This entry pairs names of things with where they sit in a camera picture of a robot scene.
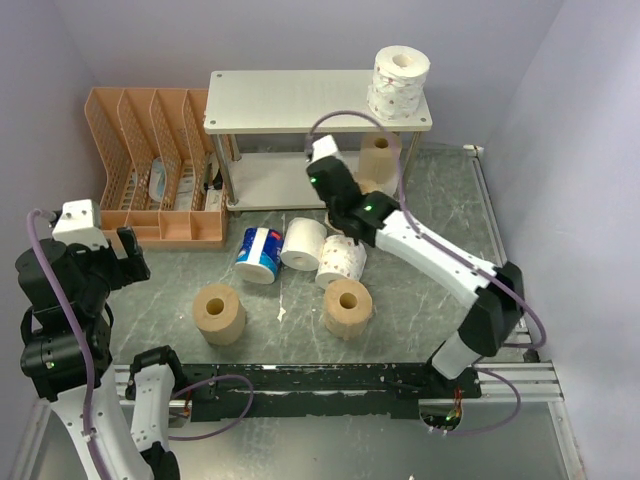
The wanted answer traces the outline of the brown paper roll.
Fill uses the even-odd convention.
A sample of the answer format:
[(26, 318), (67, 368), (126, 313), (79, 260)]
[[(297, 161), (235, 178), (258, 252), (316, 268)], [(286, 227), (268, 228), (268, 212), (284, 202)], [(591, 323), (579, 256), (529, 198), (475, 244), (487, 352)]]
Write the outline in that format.
[[(360, 191), (363, 194), (369, 194), (371, 192), (374, 191), (383, 191), (383, 188), (380, 184), (369, 180), (369, 179), (356, 179), (356, 183), (358, 184)], [(325, 214), (325, 219), (324, 219), (324, 224), (326, 227), (328, 227), (330, 230), (332, 230), (333, 232), (337, 232), (339, 234), (343, 234), (343, 231), (340, 230), (339, 228), (337, 228), (329, 219), (329, 215)]]

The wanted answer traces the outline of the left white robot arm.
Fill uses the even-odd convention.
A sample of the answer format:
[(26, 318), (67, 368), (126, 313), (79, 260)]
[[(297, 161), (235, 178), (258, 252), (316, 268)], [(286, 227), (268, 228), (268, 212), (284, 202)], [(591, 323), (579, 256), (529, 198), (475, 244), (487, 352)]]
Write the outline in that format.
[(124, 417), (110, 352), (111, 292), (146, 281), (150, 270), (132, 228), (117, 231), (126, 253), (86, 239), (42, 239), (15, 263), (31, 305), (20, 333), (20, 366), (64, 424), (90, 479), (177, 479), (168, 438), (170, 399), (187, 385), (176, 352), (156, 347), (134, 357)]

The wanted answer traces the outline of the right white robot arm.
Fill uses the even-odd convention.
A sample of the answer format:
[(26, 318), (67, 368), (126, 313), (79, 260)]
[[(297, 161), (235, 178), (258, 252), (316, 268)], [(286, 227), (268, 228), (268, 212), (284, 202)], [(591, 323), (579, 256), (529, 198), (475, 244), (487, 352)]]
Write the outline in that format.
[(334, 227), (357, 243), (407, 262), (468, 308), (457, 331), (431, 356), (431, 369), (424, 374), (431, 395), (448, 396), (467, 367), (496, 355), (523, 316), (521, 270), (511, 262), (496, 266), (458, 248), (380, 191), (364, 194), (338, 158), (311, 162), (306, 173)]

